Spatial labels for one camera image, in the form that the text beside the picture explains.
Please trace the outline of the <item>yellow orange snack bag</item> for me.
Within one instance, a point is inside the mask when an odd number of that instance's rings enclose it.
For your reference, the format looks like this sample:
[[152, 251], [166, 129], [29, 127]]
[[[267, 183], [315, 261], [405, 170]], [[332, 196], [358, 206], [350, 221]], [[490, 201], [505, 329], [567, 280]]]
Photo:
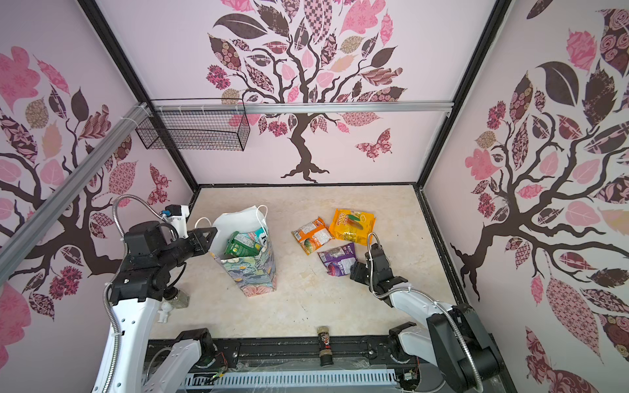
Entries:
[[376, 221], [371, 213], [336, 209], [329, 231], [335, 239], [367, 246]]

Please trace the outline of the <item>teal snack bag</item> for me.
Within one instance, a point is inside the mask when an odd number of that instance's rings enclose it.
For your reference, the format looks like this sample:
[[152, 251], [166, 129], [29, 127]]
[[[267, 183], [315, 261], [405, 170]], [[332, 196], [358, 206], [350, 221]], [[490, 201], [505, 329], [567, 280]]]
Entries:
[[268, 232], [264, 227], [248, 233], [248, 236], [261, 247], [264, 247], [268, 242]]

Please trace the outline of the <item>aluminium rail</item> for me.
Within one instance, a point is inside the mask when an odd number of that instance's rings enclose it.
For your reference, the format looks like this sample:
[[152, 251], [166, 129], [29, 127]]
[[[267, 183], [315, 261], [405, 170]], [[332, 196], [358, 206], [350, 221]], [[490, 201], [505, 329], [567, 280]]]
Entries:
[[201, 105], [157, 105], [158, 112], [166, 111], [238, 111], [242, 114], [310, 114], [310, 113], [352, 113], [352, 112], [445, 112], [450, 113], [454, 103], [448, 101], [405, 101], [389, 103], [288, 103], [288, 104], [201, 104]]
[[78, 168], [73, 170], [64, 183], [34, 212], [32, 218], [28, 219], [17, 233], [11, 236], [1, 250], [2, 283], [9, 279], [38, 241], [45, 236], [91, 178], [104, 166], [108, 157], [135, 131], [148, 114], [147, 103], [137, 103], [132, 106], [93, 152], [87, 155]]

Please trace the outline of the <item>purple snack bag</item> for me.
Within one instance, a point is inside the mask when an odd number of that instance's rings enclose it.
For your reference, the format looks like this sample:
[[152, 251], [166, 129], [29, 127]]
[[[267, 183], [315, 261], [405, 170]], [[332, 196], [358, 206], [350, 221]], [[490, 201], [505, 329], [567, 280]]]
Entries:
[[352, 266], [357, 262], [355, 244], [353, 242], [325, 252], [318, 252], [318, 257], [326, 268], [328, 275], [333, 277], [349, 275]]

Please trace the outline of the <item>floral paper bag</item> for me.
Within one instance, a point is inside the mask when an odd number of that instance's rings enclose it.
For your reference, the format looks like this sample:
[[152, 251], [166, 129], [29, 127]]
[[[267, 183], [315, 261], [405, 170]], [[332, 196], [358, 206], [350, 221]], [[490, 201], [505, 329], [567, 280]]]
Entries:
[[275, 254], [267, 215], [268, 207], [260, 205], [224, 213], [215, 221], [201, 217], [195, 222], [197, 229], [203, 224], [217, 229], [209, 254], [247, 297], [277, 289]]

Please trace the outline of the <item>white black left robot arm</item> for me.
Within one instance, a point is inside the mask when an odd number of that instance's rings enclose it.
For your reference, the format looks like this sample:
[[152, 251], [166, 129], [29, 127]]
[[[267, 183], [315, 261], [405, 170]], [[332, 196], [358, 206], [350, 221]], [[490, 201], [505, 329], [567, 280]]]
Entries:
[[121, 270], [104, 292], [110, 331], [95, 392], [176, 392], [193, 366], [216, 356], [205, 328], [181, 332], [155, 373], [143, 374], [152, 326], [165, 299], [171, 271], [205, 255], [215, 228], [193, 229], [187, 237], [165, 239], [167, 224], [149, 221], [124, 234], [128, 248]]

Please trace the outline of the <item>small brown black bottle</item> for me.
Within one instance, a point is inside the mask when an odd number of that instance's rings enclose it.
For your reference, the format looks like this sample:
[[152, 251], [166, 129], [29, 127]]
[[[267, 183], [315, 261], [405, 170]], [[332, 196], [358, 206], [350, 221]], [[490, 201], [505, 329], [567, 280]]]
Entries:
[[334, 355], [332, 352], [329, 327], [317, 327], [318, 344], [319, 344], [319, 362], [321, 367], [327, 367], [334, 364]]

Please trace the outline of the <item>aluminium rail back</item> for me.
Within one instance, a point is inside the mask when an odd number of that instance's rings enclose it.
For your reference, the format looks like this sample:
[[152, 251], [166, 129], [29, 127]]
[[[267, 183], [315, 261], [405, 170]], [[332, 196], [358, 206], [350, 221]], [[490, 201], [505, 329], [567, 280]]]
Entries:
[[158, 112], [166, 111], [238, 111], [242, 114], [310, 114], [310, 113], [352, 113], [352, 112], [445, 112], [450, 113], [454, 103], [448, 101], [405, 101], [389, 103], [288, 103], [288, 104], [201, 104], [201, 105], [157, 105]]

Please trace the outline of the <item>orange snack bag with label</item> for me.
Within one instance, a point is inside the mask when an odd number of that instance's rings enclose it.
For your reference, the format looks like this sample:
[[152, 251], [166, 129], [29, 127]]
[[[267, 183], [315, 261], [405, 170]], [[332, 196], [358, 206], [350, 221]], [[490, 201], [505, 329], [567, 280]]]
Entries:
[[292, 231], [292, 235], [306, 255], [316, 252], [334, 238], [320, 217]]

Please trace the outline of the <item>aluminium rail left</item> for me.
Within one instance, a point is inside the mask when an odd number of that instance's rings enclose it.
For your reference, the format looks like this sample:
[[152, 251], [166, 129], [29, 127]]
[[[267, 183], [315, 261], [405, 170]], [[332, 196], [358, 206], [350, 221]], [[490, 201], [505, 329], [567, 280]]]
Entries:
[[147, 103], [137, 103], [132, 106], [93, 152], [87, 155], [78, 168], [73, 170], [64, 183], [34, 212], [32, 218], [28, 219], [17, 233], [11, 236], [1, 250], [2, 283], [9, 279], [38, 241], [45, 236], [91, 178], [104, 166], [108, 157], [135, 131], [148, 114]]

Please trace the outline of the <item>left metal flexible conduit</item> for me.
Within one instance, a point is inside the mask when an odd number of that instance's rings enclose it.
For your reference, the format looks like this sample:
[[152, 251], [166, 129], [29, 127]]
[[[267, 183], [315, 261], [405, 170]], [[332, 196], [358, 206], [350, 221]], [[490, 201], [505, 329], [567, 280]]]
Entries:
[[[168, 220], [164, 219], [162, 217], [162, 214], [158, 213], [155, 209], [153, 209], [146, 201], [141, 199], [139, 196], [135, 196], [132, 194], [123, 194], [121, 196], [116, 197], [113, 200], [113, 202], [111, 203], [111, 207], [112, 207], [112, 219], [120, 235], [120, 240], [123, 243], [124, 256], [127, 256], [127, 254], [129, 253], [129, 249], [126, 243], [124, 242], [124, 229], [122, 227], [121, 220], [119, 218], [118, 209], [119, 209], [119, 204], [121, 204], [122, 201], [127, 200], [127, 199], [139, 202], [142, 206], [148, 209], [155, 217], [157, 217], [159, 224], [165, 224], [165, 227], [167, 227], [167, 229], [170, 230], [172, 238], [174, 240], [179, 238], [179, 232], [177, 231], [177, 229]], [[112, 293], [113, 293], [113, 281], [110, 281], [109, 283], [105, 284], [105, 289], [103, 292], [103, 305], [106, 311], [106, 315], [110, 322], [110, 327], [111, 327], [110, 338], [112, 339], [113, 347], [112, 347], [109, 367], [106, 370], [106, 374], [105, 374], [105, 382], [103, 383], [102, 392], [109, 392], [111, 389], [111, 384], [116, 373], [116, 366], [118, 362], [119, 353], [121, 350], [121, 335], [122, 335], [121, 326], [114, 314], [113, 305], [111, 304], [111, 301], [110, 301], [110, 296]]]

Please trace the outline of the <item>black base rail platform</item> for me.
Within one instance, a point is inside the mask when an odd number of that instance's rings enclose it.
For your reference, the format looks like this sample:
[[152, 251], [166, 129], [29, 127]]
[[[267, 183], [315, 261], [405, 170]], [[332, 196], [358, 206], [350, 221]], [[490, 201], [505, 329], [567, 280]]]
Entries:
[[[214, 358], [199, 360], [189, 373], [209, 373], [214, 379], [225, 373], [245, 372], [248, 366], [265, 367], [291, 362], [319, 362], [318, 335], [313, 337], [218, 338], [211, 337]], [[165, 360], [175, 339], [149, 338], [143, 374], [149, 376]], [[334, 364], [339, 360], [362, 359], [396, 372], [396, 380], [420, 364], [435, 365], [445, 383], [456, 392], [483, 391], [486, 380], [506, 373], [504, 359], [491, 334], [472, 323], [450, 327], [443, 321], [423, 327], [399, 325], [388, 335], [330, 335]]]

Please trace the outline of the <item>green white snack bag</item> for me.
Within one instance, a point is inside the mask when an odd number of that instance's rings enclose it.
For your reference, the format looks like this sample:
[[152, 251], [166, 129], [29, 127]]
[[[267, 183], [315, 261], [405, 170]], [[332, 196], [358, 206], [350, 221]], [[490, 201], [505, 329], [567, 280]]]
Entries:
[[227, 240], [224, 253], [231, 257], [249, 257], [256, 256], [262, 247], [256, 244], [248, 233], [234, 232]]

